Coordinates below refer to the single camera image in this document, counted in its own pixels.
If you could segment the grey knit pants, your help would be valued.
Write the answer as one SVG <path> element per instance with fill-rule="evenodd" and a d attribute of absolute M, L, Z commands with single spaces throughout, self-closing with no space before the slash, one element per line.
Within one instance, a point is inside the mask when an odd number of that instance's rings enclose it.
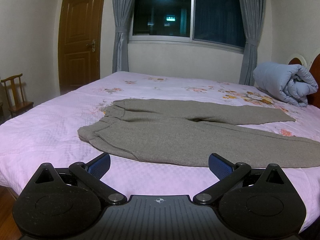
<path fill-rule="evenodd" d="M 210 102 L 124 99 L 105 109 L 79 138 L 120 157 L 150 163 L 206 167 L 211 153 L 254 167 L 319 165 L 319 143 L 254 129 L 291 121 L 280 109 Z"/>

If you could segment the pink floral bed sheet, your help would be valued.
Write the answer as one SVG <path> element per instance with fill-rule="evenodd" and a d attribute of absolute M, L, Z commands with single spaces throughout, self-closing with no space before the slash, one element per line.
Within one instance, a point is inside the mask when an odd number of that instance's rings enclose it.
<path fill-rule="evenodd" d="M 117 72 L 44 102 L 1 125 L 1 185 L 20 193 L 42 163 L 67 167 L 87 162 L 99 151 L 78 137 L 78 129 L 97 122 L 104 109 L 125 98 L 194 100 L 226 105 L 278 108 L 292 122 L 260 125 L 285 136 L 319 141 L 319 109 L 280 102 L 255 87 L 234 83 Z M 103 181 L 130 196 L 190 196 L 217 181 L 207 168 L 142 163 L 113 156 Z"/>

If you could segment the wooden chair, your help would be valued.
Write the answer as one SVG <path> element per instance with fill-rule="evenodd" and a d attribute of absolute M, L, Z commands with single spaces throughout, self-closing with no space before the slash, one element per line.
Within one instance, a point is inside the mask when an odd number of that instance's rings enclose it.
<path fill-rule="evenodd" d="M 23 94 L 21 77 L 23 74 L 13 75 L 1 80 L 8 101 L 8 110 L 12 118 L 33 108 L 32 101 L 26 101 Z"/>

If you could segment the rolled light blue quilt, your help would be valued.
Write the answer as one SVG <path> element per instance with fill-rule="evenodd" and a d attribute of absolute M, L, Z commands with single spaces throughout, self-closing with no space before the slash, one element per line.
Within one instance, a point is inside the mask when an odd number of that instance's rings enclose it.
<path fill-rule="evenodd" d="M 310 91 L 309 85 L 297 75 L 298 66 L 264 62 L 253 70 L 253 78 L 258 87 L 279 101 L 298 107 L 306 107 L 308 100 L 305 92 Z"/>

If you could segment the red wooden headboard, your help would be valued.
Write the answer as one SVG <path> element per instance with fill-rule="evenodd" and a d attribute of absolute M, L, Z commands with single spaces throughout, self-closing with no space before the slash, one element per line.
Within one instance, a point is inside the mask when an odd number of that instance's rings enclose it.
<path fill-rule="evenodd" d="M 308 93 L 305 92 L 308 104 L 319 108 L 319 51 L 315 52 L 309 63 L 302 55 L 292 54 L 289 57 L 288 64 L 290 66 L 298 66 L 300 64 L 300 71 L 297 75 L 310 87 L 310 91 Z"/>

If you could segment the sliding glass window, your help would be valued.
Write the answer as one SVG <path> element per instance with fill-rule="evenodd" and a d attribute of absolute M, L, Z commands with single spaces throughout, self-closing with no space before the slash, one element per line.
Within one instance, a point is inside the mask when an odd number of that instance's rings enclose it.
<path fill-rule="evenodd" d="M 239 0 L 135 0 L 131 38 L 245 46 Z"/>

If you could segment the brown wooden door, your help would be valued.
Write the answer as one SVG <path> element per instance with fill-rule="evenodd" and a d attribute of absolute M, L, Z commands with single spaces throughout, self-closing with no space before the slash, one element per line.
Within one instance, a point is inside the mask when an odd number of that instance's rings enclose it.
<path fill-rule="evenodd" d="M 58 36 L 60 93 L 100 79 L 104 0 L 62 0 Z"/>

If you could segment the right grey curtain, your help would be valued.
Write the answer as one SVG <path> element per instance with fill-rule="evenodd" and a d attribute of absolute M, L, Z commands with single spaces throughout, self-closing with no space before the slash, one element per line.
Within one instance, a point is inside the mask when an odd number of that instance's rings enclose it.
<path fill-rule="evenodd" d="M 253 70 L 257 66 L 258 45 L 264 25 L 266 0 L 239 1 L 246 38 L 239 84 L 252 86 Z"/>

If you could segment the grey curtain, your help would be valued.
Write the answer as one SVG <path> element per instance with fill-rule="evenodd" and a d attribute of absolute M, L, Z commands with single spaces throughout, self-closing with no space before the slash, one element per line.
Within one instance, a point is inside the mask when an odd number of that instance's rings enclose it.
<path fill-rule="evenodd" d="M 128 39 L 135 0 L 112 0 L 115 22 L 112 72 L 129 71 Z"/>
<path fill-rule="evenodd" d="M 264 25 L 266 0 L 239 1 L 246 38 L 239 84 L 252 86 L 253 70 L 257 66 L 258 45 Z"/>

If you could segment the left grey curtain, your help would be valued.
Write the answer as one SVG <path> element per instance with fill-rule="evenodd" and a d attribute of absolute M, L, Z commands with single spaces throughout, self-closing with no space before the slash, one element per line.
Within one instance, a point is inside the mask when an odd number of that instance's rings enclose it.
<path fill-rule="evenodd" d="M 115 22 L 112 72 L 129 71 L 128 39 L 135 0 L 112 0 Z"/>

